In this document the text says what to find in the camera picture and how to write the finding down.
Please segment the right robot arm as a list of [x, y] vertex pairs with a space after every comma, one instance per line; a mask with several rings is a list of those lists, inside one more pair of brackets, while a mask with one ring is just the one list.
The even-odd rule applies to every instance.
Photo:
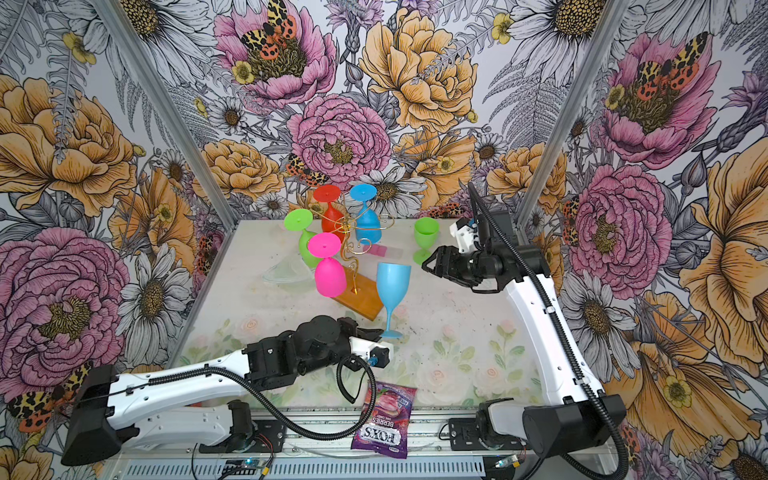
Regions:
[[492, 213], [475, 186], [468, 187], [472, 219], [451, 227], [453, 246], [438, 247], [422, 264], [425, 272], [478, 295], [502, 295], [523, 323], [539, 363], [543, 404], [521, 405], [513, 398], [480, 404], [479, 441], [488, 447], [519, 442], [539, 462], [558, 456], [580, 474], [601, 473], [573, 458], [573, 453], [611, 440], [617, 465], [611, 479], [630, 470], [629, 452], [620, 434], [626, 408], [609, 395], [578, 348], [559, 305], [554, 280], [540, 249], [511, 237], [509, 220]]

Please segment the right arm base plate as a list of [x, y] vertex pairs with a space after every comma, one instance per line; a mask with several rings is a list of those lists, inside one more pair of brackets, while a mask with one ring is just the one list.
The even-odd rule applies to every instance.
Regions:
[[452, 451], [522, 451], [524, 447], [517, 437], [483, 440], [476, 421], [470, 418], [449, 418], [447, 431], [448, 442]]

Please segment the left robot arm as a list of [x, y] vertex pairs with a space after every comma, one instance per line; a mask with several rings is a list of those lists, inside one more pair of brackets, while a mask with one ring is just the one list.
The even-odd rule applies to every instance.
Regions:
[[253, 434], [249, 405], [230, 406], [223, 413], [195, 406], [244, 394], [302, 437], [314, 441], [348, 437], [371, 418], [371, 406], [352, 426], [321, 433], [289, 419], [266, 398], [266, 392], [334, 366], [363, 371], [374, 393], [373, 371], [390, 363], [393, 350], [380, 329], [361, 328], [348, 317], [319, 315], [294, 330], [197, 364], [146, 374], [119, 374], [112, 365], [96, 367], [76, 395], [61, 462], [65, 466], [94, 464], [118, 454], [125, 445], [191, 441], [212, 447], [232, 442], [240, 447]]

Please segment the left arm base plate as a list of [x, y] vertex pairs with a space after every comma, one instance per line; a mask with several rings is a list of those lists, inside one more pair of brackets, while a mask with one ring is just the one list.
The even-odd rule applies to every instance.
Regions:
[[203, 454], [280, 453], [286, 431], [286, 427], [277, 420], [253, 420], [250, 431], [244, 436], [230, 436], [213, 446], [200, 445], [198, 450]]

